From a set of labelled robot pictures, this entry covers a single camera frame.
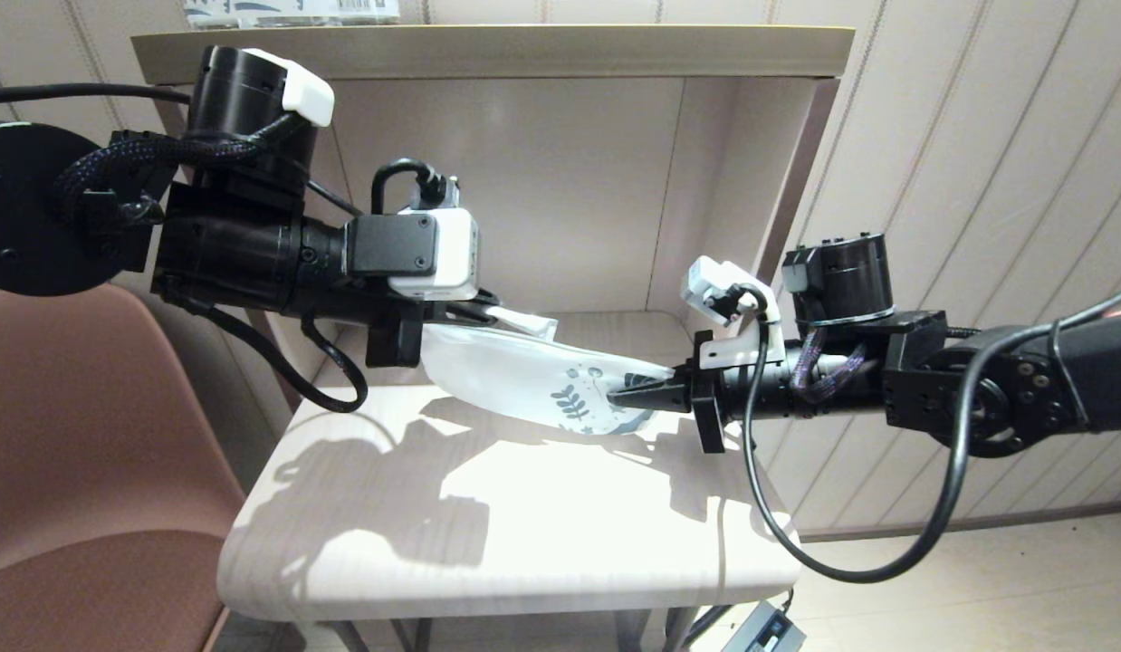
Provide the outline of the brown upholstered chair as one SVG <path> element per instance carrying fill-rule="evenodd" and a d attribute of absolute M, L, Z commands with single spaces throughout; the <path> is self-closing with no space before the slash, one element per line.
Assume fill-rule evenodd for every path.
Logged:
<path fill-rule="evenodd" d="M 243 501 L 135 294 L 0 292 L 0 652 L 209 652 Z"/>

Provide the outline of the white blue patterned package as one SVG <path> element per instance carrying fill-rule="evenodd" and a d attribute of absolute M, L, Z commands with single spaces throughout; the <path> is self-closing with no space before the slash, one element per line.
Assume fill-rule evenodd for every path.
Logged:
<path fill-rule="evenodd" d="M 391 25 L 398 0 L 184 0 L 193 29 L 257 29 L 284 26 Z"/>

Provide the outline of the light wood shelf desk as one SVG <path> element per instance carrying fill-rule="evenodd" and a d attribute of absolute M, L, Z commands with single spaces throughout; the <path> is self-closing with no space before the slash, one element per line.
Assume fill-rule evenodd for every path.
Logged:
<path fill-rule="evenodd" d="M 700 254 L 772 278 L 853 32 L 734 26 L 391 26 L 143 34 L 143 80 L 188 85 L 210 44 L 332 80 L 324 177 L 365 201 L 376 165 L 463 177 L 487 285 L 560 315 L 560 341 L 676 364 Z M 487 415 L 418 370 L 373 370 L 354 415 L 302 406 L 237 516 L 217 570 L 247 618 L 319 622 L 603 612 L 638 648 L 651 609 L 772 597 L 796 561 L 752 507 L 736 451 L 702 454 L 687 417 L 592 437 Z"/>

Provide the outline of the black power adapter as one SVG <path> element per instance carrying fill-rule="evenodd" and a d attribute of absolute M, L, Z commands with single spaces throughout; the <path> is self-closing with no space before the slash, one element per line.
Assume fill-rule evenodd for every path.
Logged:
<path fill-rule="evenodd" d="M 787 611 L 763 602 L 734 628 L 719 652 L 802 652 L 806 639 Z"/>

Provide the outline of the white floral zipper pouch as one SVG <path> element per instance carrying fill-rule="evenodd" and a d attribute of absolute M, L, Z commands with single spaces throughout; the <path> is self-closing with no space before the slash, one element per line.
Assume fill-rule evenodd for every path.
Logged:
<path fill-rule="evenodd" d="M 671 367 L 513 330 L 428 323 L 421 366 L 436 386 L 495 415 L 582 435 L 634 434 L 651 409 L 614 406 L 619 389 L 664 381 Z"/>

